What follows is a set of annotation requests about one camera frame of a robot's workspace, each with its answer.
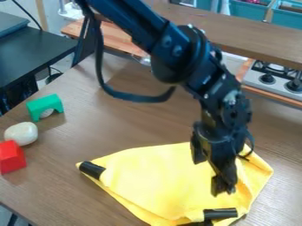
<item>beige rock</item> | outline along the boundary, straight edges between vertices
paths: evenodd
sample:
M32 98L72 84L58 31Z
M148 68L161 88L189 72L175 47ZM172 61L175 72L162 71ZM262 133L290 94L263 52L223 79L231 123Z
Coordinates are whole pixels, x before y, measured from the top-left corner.
M15 124L5 130L4 139L13 139L19 146L29 145L38 139L38 128L30 122Z

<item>black device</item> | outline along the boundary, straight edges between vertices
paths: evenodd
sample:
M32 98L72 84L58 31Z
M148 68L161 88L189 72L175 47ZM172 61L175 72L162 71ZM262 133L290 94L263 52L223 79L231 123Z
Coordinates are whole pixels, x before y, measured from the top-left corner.
M0 38L26 27L28 23L28 19L0 11Z
M140 0L77 0L77 3L94 23L95 67L105 92L127 101L164 102L175 86L183 87L202 108L201 120L193 126L193 161L198 164L208 160L213 167L216 173L212 181L213 195L235 192L236 157L246 139L253 143L247 130L252 111L240 83L222 64L222 52L197 27L176 26ZM171 84L166 93L157 97L126 94L104 83L102 30L90 7L121 27L151 56L153 74L161 82Z

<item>wooden table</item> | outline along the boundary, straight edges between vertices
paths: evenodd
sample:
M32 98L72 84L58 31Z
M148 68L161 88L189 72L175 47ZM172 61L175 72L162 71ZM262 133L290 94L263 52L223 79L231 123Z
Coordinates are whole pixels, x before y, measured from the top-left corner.
M61 33L73 39L78 39L84 19L79 19L62 28ZM118 53L126 53L134 57L144 57L146 53L132 43L130 35L122 31L118 26L109 22L102 22L102 34L106 49L112 49Z
M157 94L166 87L147 67L105 56L104 74L124 91ZM27 167L0 177L0 203L37 225L146 225L75 168L130 147L188 141L198 103L179 88L161 104L134 104L107 96L86 59L30 99L58 94L64 114L37 123L40 137L24 147ZM302 112L253 100L256 152L274 169L251 213L238 225L299 225L302 220ZM0 118L0 133L30 121L23 102Z
M151 4L152 0L145 0L145 2ZM163 17L178 25L193 24L205 30L208 39L223 51L302 70L302 31L300 30L165 4L161 1L155 2L153 9ZM63 33L70 36L75 34L79 36L79 31L80 21L71 23L63 29ZM104 33L105 45L110 46L109 43L106 44L109 41L106 35L109 33Z

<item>black cable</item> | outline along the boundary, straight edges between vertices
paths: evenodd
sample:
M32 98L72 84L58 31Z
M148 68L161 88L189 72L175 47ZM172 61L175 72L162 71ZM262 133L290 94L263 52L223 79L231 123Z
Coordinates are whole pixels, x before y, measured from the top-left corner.
M30 19L34 21L34 23L39 27L40 30L43 30L41 25L38 23L38 21L26 10L23 8L22 5L20 5L16 0L12 0Z
M105 93L124 100L124 101L130 101L130 102L148 102L148 103L158 103L158 102L166 102L169 100L169 98L174 93L176 87L170 87L167 91L164 93L157 95L157 96L147 96L147 95L140 95L140 94L131 94L126 92L121 92L113 89L113 87L109 86L105 83L102 75L102 59L103 59L103 51L104 51L104 42L103 42L103 36L102 36L102 30L100 29L100 23L97 21L97 19L94 16L94 13L89 8L88 4L84 0L77 0L77 4L82 9L83 14L85 17L88 17L90 19L90 23L92 23L94 27L94 33L95 33L95 71L96 76L98 78L98 81L100 83L100 86L105 91Z
M63 74L63 73L62 73L60 70L58 70L57 68L50 67L50 69L55 70L55 71L57 71L57 72L59 72L59 73Z
M14 226L17 220L18 220L18 216L15 214L11 214L11 219L8 222L7 226Z
M246 160L246 161L249 162L249 160L247 159L247 157L250 156L253 153L253 149L255 147L255 139L254 139L254 137L252 136L252 134L248 130L245 130L245 135L246 135L247 139L250 140L251 150L247 154L245 154L245 155L237 154L237 157L239 157L240 159L244 159L244 160Z

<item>stove knob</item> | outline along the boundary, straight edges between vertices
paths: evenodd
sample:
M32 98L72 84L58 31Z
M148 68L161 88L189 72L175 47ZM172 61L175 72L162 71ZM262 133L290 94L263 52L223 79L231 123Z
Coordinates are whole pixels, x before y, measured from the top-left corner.
M288 90L294 93L302 93L302 82L300 79L295 78L293 81L289 81L285 85Z
M276 80L271 73L267 73L260 77L260 81L266 84L274 84Z

